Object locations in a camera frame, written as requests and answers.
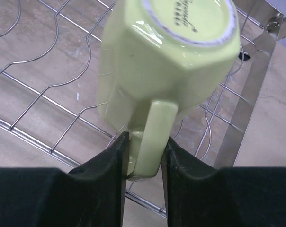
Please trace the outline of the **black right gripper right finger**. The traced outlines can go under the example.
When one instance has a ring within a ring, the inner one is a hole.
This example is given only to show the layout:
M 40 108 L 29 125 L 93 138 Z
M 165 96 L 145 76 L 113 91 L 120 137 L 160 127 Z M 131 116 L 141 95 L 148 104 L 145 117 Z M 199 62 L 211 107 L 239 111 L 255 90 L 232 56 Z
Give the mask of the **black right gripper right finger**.
M 161 167 L 170 227 L 286 227 L 286 167 L 215 169 L 172 138 Z

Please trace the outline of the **steel two-tier dish rack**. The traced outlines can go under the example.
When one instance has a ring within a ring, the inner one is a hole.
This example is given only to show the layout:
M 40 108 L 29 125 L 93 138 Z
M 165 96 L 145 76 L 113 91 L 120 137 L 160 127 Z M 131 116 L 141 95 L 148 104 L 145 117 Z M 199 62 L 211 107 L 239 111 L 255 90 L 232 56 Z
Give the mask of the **steel two-tier dish rack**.
M 265 0 L 0 0 L 0 167 L 84 164 L 126 138 L 124 211 L 181 171 L 286 167 L 284 15 Z

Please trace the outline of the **light green mug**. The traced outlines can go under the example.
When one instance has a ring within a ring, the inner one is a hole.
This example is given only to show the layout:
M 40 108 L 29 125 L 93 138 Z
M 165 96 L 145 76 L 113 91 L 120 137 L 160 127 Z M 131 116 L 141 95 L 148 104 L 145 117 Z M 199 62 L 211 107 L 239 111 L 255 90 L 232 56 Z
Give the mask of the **light green mug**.
M 119 0 L 103 29 L 98 112 L 130 133 L 127 178 L 156 176 L 170 132 L 227 76 L 240 52 L 230 0 Z

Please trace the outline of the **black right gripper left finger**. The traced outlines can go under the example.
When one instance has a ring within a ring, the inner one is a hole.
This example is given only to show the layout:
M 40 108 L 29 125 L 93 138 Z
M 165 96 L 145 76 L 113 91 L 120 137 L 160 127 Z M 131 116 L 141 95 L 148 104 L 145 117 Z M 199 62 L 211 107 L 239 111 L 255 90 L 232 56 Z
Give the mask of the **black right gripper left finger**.
M 129 133 L 68 173 L 0 167 L 0 227 L 120 227 Z

